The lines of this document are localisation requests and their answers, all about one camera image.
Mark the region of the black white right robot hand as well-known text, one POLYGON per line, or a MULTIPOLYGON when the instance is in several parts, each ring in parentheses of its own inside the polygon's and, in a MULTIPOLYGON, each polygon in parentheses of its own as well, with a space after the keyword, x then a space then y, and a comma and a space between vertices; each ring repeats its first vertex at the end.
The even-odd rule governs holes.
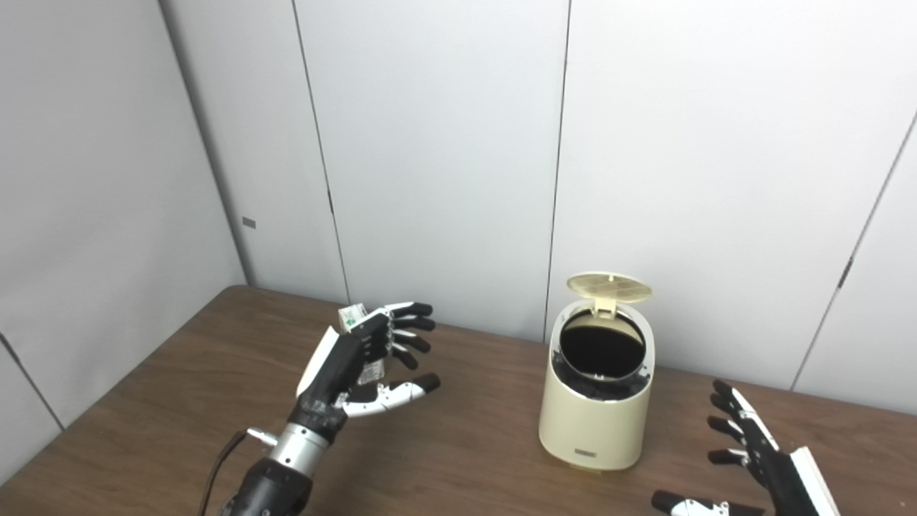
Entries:
POLYGON ((838 515, 831 490, 808 447, 786 451, 779 446, 759 412, 744 395, 724 380, 715 379, 711 405, 728 414, 710 416, 707 424, 729 435, 738 449, 709 451, 707 457, 717 466, 738 466, 763 487, 776 515, 838 515))

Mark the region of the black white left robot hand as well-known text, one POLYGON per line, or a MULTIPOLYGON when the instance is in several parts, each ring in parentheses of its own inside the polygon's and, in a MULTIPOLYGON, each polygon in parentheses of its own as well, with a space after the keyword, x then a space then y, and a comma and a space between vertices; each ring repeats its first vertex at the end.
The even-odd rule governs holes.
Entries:
POLYGON ((433 306, 400 302, 367 312, 360 305, 340 311, 342 330, 327 330, 296 388, 291 424, 334 443, 351 417, 382 414, 412 403, 441 385, 435 373, 383 384, 380 376, 363 382, 370 367, 393 357, 407 369, 418 363, 410 349, 428 353, 431 345, 417 330, 435 330, 433 306))

